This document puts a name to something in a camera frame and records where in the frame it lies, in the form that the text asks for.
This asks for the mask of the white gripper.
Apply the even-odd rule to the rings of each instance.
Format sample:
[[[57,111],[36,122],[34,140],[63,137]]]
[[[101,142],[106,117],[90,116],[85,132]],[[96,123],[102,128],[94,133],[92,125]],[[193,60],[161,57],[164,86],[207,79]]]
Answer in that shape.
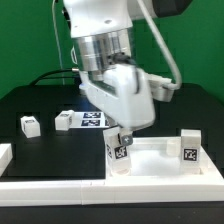
[[[80,72],[85,93],[91,104],[104,112],[122,128],[139,130],[155,121],[153,100],[170,102],[174,91],[168,89],[169,78],[145,73],[133,65],[117,64],[93,80],[90,72]],[[133,144],[132,132],[121,129],[123,146]]]

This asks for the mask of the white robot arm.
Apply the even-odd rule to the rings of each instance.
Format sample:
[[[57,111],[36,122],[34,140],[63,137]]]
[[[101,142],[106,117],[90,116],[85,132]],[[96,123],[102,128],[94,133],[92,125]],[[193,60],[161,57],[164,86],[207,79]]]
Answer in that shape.
[[[180,71],[153,19],[182,14],[193,0],[63,0],[80,78],[88,100],[117,128],[118,143],[154,123],[154,100],[169,101],[182,84]],[[144,19],[173,74],[149,75],[132,57],[132,22]]]

